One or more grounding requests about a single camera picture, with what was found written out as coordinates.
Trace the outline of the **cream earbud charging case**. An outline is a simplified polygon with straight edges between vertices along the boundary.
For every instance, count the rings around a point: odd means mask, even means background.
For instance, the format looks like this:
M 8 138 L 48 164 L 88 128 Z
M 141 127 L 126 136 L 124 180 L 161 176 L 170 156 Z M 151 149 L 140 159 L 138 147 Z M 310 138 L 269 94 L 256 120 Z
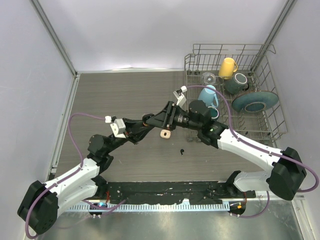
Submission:
M 169 139 L 171 137 L 171 131 L 166 129 L 161 130 L 160 137 L 163 139 Z

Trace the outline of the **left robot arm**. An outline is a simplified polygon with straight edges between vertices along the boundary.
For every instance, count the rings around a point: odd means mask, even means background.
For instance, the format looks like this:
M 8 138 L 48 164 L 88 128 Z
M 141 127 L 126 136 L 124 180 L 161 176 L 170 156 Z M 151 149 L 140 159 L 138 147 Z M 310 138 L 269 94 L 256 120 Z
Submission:
M 110 125 L 112 134 L 93 135 L 89 139 L 87 157 L 82 156 L 78 165 L 57 178 L 44 183 L 33 182 L 17 210 L 25 221 L 26 237 L 33 240 L 44 234 L 74 204 L 90 197 L 102 199 L 107 188 L 100 174 L 114 159 L 110 153 L 127 142 L 140 142 L 154 128 L 148 123 L 152 117 L 153 114 L 147 114 L 141 120 L 132 120 L 106 116 L 103 120 Z

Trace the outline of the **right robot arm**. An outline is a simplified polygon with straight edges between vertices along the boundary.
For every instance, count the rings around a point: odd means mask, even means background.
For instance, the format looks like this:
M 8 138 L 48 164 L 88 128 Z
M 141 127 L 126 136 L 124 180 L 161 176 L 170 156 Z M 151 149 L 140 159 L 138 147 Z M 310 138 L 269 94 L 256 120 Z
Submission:
M 144 116 L 143 121 L 169 131 L 176 127 L 196 130 L 202 143 L 234 153 L 259 166 L 262 171 L 232 173 L 225 190 L 233 198 L 247 191 L 271 191 L 279 198 L 291 201 L 307 175 L 295 149 L 266 146 L 232 131 L 229 126 L 213 120 L 211 111 L 201 100 L 192 101 L 188 111 L 169 101 L 161 112 Z

